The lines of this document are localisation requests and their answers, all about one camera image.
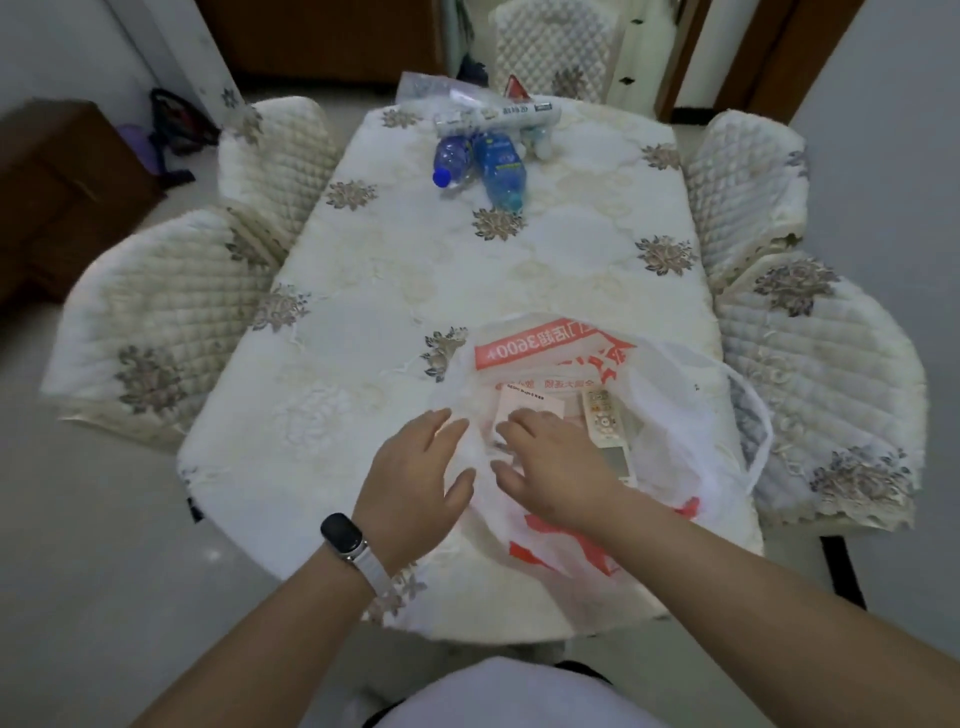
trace white tablecloth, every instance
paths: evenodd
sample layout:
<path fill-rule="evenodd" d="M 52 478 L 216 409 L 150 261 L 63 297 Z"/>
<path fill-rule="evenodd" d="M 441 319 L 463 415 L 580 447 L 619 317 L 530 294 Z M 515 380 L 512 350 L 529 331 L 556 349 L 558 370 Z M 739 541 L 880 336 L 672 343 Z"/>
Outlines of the white tablecloth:
<path fill-rule="evenodd" d="M 721 358 L 673 131 L 555 102 L 556 156 L 527 160 L 522 219 L 491 210 L 480 184 L 441 193 L 432 125 L 409 112 L 371 111 L 350 142 L 180 451 L 200 507 L 277 577 L 320 545 L 326 515 L 351 511 L 377 448 L 426 408 L 457 329 L 556 312 Z M 739 453 L 721 379 L 701 389 L 715 445 Z M 715 530 L 762 550 L 746 498 Z M 474 643 L 566 639 L 664 613 L 642 587 L 589 597 L 512 559 L 469 512 L 401 591 L 402 607 L 374 615 L 383 624 Z"/>

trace quilted chair backrest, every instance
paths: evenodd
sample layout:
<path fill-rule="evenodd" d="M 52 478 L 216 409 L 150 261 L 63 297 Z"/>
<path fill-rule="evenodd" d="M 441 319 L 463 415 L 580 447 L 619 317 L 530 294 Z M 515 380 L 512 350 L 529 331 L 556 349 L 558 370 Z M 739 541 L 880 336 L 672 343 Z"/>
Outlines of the quilted chair backrest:
<path fill-rule="evenodd" d="M 259 251 L 216 209 L 128 237 L 67 298 L 41 394 L 64 419 L 175 447 L 270 289 Z"/>
<path fill-rule="evenodd" d="M 622 36 L 618 12 L 593 0 L 511 0 L 491 24 L 494 90 L 514 74 L 529 93 L 603 103 Z"/>
<path fill-rule="evenodd" d="M 289 252 L 342 156 L 315 101 L 260 101 L 238 111 L 220 137 L 220 196 Z"/>
<path fill-rule="evenodd" d="M 716 300 L 724 358 L 771 409 L 756 485 L 773 523 L 912 524 L 926 438 L 924 367 L 879 303 L 822 262 L 767 255 Z M 734 410 L 738 397 L 734 393 Z M 744 448 L 761 430 L 738 417 Z"/>
<path fill-rule="evenodd" d="M 710 289 L 720 293 L 761 255 L 804 236 L 804 139 L 762 116 L 725 111 L 684 165 Z"/>

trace watch face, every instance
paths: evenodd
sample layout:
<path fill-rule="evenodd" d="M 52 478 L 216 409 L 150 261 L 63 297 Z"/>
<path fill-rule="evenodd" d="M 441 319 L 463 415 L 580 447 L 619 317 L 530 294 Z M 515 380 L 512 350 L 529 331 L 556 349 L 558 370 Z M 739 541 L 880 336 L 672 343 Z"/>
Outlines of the watch face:
<path fill-rule="evenodd" d="M 327 516 L 320 524 L 320 533 L 340 553 L 350 553 L 363 543 L 363 533 L 342 513 Z"/>

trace wooden door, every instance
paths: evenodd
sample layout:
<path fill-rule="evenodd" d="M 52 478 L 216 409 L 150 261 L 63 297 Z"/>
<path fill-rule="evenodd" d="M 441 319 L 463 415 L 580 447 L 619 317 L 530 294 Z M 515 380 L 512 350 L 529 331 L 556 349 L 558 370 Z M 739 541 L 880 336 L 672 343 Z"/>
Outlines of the wooden door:
<path fill-rule="evenodd" d="M 760 0 L 714 103 L 790 122 L 863 0 Z"/>
<path fill-rule="evenodd" d="M 233 74 L 395 84 L 443 73 L 434 0 L 197 0 Z"/>

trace water bottle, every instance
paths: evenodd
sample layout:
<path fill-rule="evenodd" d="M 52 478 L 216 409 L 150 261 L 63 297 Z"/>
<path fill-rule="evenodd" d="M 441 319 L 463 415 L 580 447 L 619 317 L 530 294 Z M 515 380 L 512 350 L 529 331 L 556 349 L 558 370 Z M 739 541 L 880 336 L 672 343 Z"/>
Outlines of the water bottle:
<path fill-rule="evenodd" d="M 446 136 L 437 142 L 433 156 L 433 183 L 438 187 L 457 185 L 467 176 L 472 160 L 465 136 Z"/>
<path fill-rule="evenodd" d="M 527 170 L 510 137 L 499 132 L 478 134 L 473 138 L 473 156 L 493 206 L 519 215 Z"/>

